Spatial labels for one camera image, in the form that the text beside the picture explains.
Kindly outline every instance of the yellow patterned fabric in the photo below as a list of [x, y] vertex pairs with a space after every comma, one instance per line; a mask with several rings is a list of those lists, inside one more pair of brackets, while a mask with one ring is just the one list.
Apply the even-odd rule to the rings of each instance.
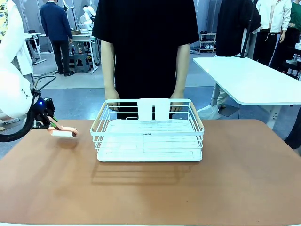
[[6, 31], [8, 30], [8, 0], [0, 0], [0, 44]]

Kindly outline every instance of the shoe rack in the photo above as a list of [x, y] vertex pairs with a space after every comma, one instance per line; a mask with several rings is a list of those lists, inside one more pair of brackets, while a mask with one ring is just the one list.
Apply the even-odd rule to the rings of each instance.
[[[208, 38], [207, 38], [208, 36], [209, 36], [209, 37], [212, 36], [211, 39], [213, 39], [213, 40], [208, 41]], [[201, 34], [201, 33], [200, 33], [200, 46], [199, 46], [199, 51], [200, 51], [200, 52], [201, 52], [201, 51], [212, 51], [212, 52], [214, 52], [214, 51], [216, 50], [215, 44], [216, 44], [216, 33], [207, 33], [207, 34]], [[203, 45], [204, 45], [204, 47], [205, 47], [206, 45], [212, 45], [213, 48], [212, 48], [212, 49], [202, 48]]]

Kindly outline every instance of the dark blue jacket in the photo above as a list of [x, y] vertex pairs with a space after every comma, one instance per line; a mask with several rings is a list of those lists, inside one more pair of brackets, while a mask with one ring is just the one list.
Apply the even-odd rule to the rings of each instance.
[[54, 2], [47, 2], [41, 8], [41, 20], [45, 34], [51, 41], [72, 39], [68, 18], [64, 9]]

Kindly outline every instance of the black t-shirt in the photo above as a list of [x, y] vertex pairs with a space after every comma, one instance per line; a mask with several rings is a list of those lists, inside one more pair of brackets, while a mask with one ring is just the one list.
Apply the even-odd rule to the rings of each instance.
[[114, 45], [120, 98], [170, 98], [177, 49], [199, 40], [193, 0], [100, 0], [92, 35]]
[[[253, 3], [251, 0], [223, 0], [218, 15], [216, 54], [232, 57], [241, 52], [244, 29], [248, 28]], [[260, 28], [260, 15], [255, 9], [251, 32]]]

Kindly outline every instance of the wooden handle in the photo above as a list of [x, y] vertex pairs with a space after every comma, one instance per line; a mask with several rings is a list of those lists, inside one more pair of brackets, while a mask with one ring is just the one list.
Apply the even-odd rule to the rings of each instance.
[[200, 129], [204, 128], [204, 125], [203, 125], [201, 119], [199, 118], [199, 115], [198, 115], [198, 113], [197, 113], [197, 110], [196, 110], [196, 108], [195, 108], [195, 106], [194, 106], [194, 104], [193, 104], [192, 102], [190, 102], [190, 107], [191, 107], [191, 109], [192, 109], [192, 112], [193, 112], [193, 114], [194, 114], [194, 117], [195, 117], [196, 120], [197, 120], [198, 126], [200, 127]]
[[102, 116], [102, 113], [103, 113], [103, 110], [104, 110], [105, 106], [106, 106], [106, 102], [104, 102], [104, 104], [102, 105], [102, 108], [100, 109], [97, 118], [94, 120], [94, 122], [91, 126], [91, 129], [92, 129], [93, 132], [96, 132], [96, 129], [97, 129], [97, 127], [98, 127], [98, 125], [101, 121], [100, 116]]

